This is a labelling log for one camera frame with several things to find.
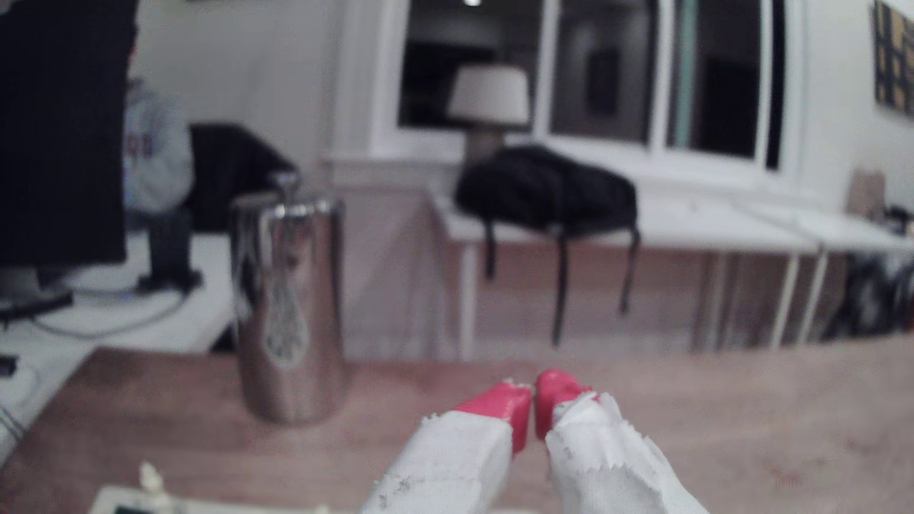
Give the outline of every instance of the black chair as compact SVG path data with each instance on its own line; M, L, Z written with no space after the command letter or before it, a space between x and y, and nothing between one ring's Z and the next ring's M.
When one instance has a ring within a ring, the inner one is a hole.
M193 216L194 231L229 230L234 197L270 189L270 172L295 165L237 123L192 123L195 183L184 206Z

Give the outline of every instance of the gray hoodie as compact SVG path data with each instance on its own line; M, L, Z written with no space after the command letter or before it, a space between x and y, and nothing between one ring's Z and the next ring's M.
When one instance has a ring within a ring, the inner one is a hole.
M0 0L0 15L6 14L6 11L19 0Z
M127 210L157 214L184 202L194 186L190 131L177 103L131 79L123 121Z

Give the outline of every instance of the window frame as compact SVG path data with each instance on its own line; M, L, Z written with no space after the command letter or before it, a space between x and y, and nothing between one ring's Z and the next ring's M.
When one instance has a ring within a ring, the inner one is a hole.
M805 74L805 0L785 2L784 109L780 166L766 169L771 127L773 2L761 2L759 130L754 158L712 154L667 145L674 73L675 0L658 0L654 45L654 96L645 144L549 131L558 27L562 0L543 2L537 96L531 106L532 130L512 133L508 143L536 141L582 160L608 166L638 179L686 182L699 186L794 191L799 183L802 99ZM329 160L409 162L456 166L462 162L464 135L454 129L400 127L399 95L411 0L349 0L339 62L334 146Z

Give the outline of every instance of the window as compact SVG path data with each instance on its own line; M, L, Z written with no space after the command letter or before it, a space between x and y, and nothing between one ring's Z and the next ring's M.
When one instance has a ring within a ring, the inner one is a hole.
M462 127L446 115L455 72L492 62L520 67L530 79L532 120L509 142L533 139L630 175L727 187L786 191L764 178L766 170L784 172L777 182L795 177L802 45L787 44L802 40L795 3L350 5L335 128L341 155L460 163Z
M758 137L761 89L759 0L677 0L668 144L754 159L776 169L784 88L783 0L769 3L770 130Z
M558 21L551 132L646 144L655 0L566 0Z
M535 77L541 25L542 4L536 0L486 0L477 6L463 0L412 0L398 125L459 127L446 111L462 64L513 64Z

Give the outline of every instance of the window sill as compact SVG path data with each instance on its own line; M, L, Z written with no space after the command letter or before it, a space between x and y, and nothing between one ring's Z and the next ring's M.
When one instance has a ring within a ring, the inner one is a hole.
M460 174L459 160L420 155L328 153L323 163L333 170L336 187L449 189ZM783 177L734 173L732 176L690 170L619 169L640 190L651 192L761 200L781 205L816 206L817 197L798 193Z

